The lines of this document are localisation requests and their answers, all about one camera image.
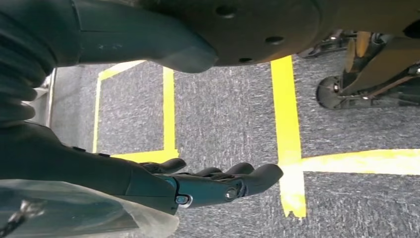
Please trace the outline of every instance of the hole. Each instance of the hole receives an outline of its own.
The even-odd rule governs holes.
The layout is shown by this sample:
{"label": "hole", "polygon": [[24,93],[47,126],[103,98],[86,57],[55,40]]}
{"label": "hole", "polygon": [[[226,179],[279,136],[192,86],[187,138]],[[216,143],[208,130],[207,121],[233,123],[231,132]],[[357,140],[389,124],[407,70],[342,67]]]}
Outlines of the hole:
{"label": "hole", "polygon": [[216,14],[226,19],[235,17],[236,11],[235,7],[227,5],[216,8]]}
{"label": "hole", "polygon": [[404,34],[410,38],[420,39],[420,20],[413,22],[406,29],[404,29]]}
{"label": "hole", "polygon": [[240,58],[239,59],[240,63],[251,63],[252,61],[254,61],[254,60],[251,59],[251,58]]}
{"label": "hole", "polygon": [[272,37],[268,37],[265,42],[267,44],[270,45],[280,45],[281,43],[283,43],[284,38],[281,36],[272,36]]}

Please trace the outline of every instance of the gray carpet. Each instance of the gray carpet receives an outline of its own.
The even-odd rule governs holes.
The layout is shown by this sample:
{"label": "gray carpet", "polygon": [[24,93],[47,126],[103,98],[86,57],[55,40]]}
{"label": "gray carpet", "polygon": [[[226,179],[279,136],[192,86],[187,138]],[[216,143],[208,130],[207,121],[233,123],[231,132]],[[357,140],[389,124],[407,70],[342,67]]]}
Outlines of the gray carpet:
{"label": "gray carpet", "polygon": [[[341,70],[342,53],[294,58],[304,157],[368,149],[418,148],[418,108],[328,111],[320,80]],[[96,75],[105,65],[59,70],[53,130],[90,149]],[[223,169],[277,161],[269,64],[175,74],[176,143],[189,166]],[[146,63],[103,83],[98,147],[108,153],[161,149],[162,87]],[[305,173],[308,217],[284,218],[279,187],[213,207],[180,210],[180,238],[416,238],[416,176]]]}

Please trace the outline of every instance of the robotic hand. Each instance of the robotic hand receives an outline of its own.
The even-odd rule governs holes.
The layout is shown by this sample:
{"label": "robotic hand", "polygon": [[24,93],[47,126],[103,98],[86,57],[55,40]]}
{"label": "robotic hand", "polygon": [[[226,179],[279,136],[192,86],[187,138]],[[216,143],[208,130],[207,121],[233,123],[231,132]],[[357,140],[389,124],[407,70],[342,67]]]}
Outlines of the robotic hand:
{"label": "robotic hand", "polygon": [[151,60],[178,71],[211,68],[216,51],[180,21],[100,0],[0,1],[0,179],[64,181],[174,214],[178,206],[230,202],[261,193],[282,176],[276,165],[238,164],[222,173],[169,174],[180,159],[136,164],[63,145],[47,127],[25,122],[55,67]]}
{"label": "robotic hand", "polygon": [[181,159],[141,165],[173,185],[176,189],[175,202],[184,208],[227,203],[258,194],[269,189],[283,176],[282,170],[273,164],[255,170],[248,163],[239,163],[224,173],[218,168],[207,168],[195,174],[168,174],[186,165]]}

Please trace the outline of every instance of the yellow floor marking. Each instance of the yellow floor marking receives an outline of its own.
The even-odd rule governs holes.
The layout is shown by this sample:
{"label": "yellow floor marking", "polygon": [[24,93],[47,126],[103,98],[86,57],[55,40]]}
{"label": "yellow floor marking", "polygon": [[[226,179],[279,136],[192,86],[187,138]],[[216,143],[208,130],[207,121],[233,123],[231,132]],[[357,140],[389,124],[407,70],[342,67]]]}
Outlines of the yellow floor marking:
{"label": "yellow floor marking", "polygon": [[280,199],[286,216],[306,216],[304,175],[295,82],[291,56],[271,62],[275,109],[278,165],[284,171],[280,179]]}
{"label": "yellow floor marking", "polygon": [[173,158],[178,158],[179,153],[177,150],[159,150],[150,152],[140,152],[131,154],[113,155],[113,157],[121,158],[124,160],[131,160],[136,163],[154,162],[163,163]]}
{"label": "yellow floor marking", "polygon": [[175,145],[175,79],[172,69],[163,68],[163,150],[113,155],[137,163],[163,163],[179,157]]}
{"label": "yellow floor marking", "polygon": [[95,117],[94,117],[94,127],[93,127],[93,146],[92,153],[97,153],[98,151],[98,126],[99,126],[99,106],[101,100],[101,85],[102,81],[96,81],[96,97],[95,97]]}
{"label": "yellow floor marking", "polygon": [[121,72],[124,72],[124,71],[128,70],[128,69],[131,69],[132,67],[134,67],[138,64],[141,64],[143,62],[144,62],[144,60],[136,60],[136,61],[116,64],[116,65],[112,66],[111,68],[100,72],[98,80],[102,81],[102,80],[111,78],[112,76],[115,76],[115,75],[117,75]]}
{"label": "yellow floor marking", "polygon": [[101,105],[101,85],[102,81],[111,78],[121,72],[124,72],[138,64],[143,63],[144,60],[137,60],[131,62],[118,63],[109,69],[106,69],[98,74],[96,83],[96,97],[95,97],[95,117],[94,117],[94,129],[93,129],[93,146],[92,153],[98,151],[98,129],[99,129],[99,109]]}
{"label": "yellow floor marking", "polygon": [[371,150],[302,160],[307,172],[420,175],[420,149]]}
{"label": "yellow floor marking", "polygon": [[163,149],[175,149],[175,79],[172,69],[163,68]]}

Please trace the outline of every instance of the transparent plastic sheet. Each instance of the transparent plastic sheet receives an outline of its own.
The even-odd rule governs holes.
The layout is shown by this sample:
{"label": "transparent plastic sheet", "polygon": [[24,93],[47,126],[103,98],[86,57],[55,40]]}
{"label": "transparent plastic sheet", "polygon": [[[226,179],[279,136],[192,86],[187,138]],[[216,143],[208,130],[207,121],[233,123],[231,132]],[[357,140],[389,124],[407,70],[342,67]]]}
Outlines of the transparent plastic sheet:
{"label": "transparent plastic sheet", "polygon": [[0,180],[0,227],[22,201],[43,204],[7,238],[166,238],[177,217],[86,187],[58,181]]}

